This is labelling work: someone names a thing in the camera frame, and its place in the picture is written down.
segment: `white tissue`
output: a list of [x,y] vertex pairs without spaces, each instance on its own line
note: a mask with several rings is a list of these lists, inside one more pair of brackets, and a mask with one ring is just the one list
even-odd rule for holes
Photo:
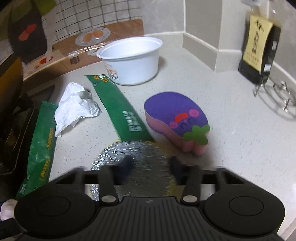
[[62,130],[68,125],[74,127],[80,118],[95,117],[100,113],[98,104],[91,100],[91,93],[77,83],[69,83],[54,114],[57,123],[55,136],[61,137]]
[[0,211],[1,221],[7,220],[10,218],[15,218],[14,210],[16,205],[17,205],[17,200],[14,200],[14,199],[9,199],[2,204],[1,211]]

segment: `plastic bowl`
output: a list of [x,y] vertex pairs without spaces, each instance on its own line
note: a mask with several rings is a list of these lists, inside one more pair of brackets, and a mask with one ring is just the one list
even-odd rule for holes
[[97,51],[109,77],[120,85],[137,85],[152,79],[158,71],[159,48],[153,37],[132,37],[114,41]]

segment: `circular pad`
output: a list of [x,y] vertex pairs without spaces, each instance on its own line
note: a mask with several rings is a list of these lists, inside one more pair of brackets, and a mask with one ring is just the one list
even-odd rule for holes
[[30,235],[62,237],[84,228],[95,213],[92,199],[71,185],[41,187],[22,198],[15,219]]
[[282,202],[252,184],[229,185],[211,195],[204,213],[214,226],[238,236],[271,233],[285,217]]

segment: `tile backsplash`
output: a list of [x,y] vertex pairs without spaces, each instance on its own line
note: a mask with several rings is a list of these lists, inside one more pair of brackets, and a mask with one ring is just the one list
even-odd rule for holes
[[55,0],[54,43],[106,24],[141,18],[141,0]]

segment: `green packaging bag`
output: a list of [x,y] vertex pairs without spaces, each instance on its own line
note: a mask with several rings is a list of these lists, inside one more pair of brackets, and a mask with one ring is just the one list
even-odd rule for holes
[[27,179],[16,199],[48,183],[56,142],[54,113],[57,108],[55,104],[42,102],[29,151]]
[[154,141],[146,126],[109,77],[86,75],[105,106],[121,141]]

